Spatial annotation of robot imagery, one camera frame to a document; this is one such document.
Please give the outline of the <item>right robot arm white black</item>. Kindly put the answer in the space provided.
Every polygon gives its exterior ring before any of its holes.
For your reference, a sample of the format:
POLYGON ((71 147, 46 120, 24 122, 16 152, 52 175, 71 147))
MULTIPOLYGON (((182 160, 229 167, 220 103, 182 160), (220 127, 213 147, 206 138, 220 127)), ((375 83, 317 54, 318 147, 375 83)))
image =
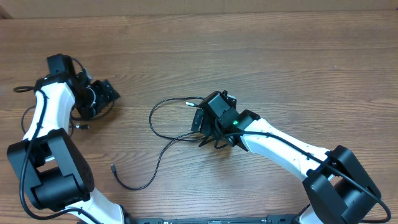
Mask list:
POLYGON ((236 111, 236 99, 215 91, 198 105, 192 131, 202 144, 223 141, 262 155, 296 176, 310 201, 292 223, 361 223, 381 201, 379 189, 347 148, 307 144, 279 131, 258 114, 236 111))

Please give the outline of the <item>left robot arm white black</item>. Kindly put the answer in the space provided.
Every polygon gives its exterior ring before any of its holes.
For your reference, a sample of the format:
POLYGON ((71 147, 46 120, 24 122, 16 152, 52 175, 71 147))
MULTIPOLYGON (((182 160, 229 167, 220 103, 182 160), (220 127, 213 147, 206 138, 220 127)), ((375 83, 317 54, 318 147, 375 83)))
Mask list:
POLYGON ((34 91, 36 97, 30 128, 7 149, 22 208, 36 220, 69 213, 82 223, 134 223, 122 206, 95 187, 89 164, 71 140, 73 110, 80 121, 100 119, 102 110, 113 108, 119 98, 108 80, 93 81, 86 68, 76 72, 76 61, 64 54, 50 56, 48 75, 34 86, 14 89, 34 91))

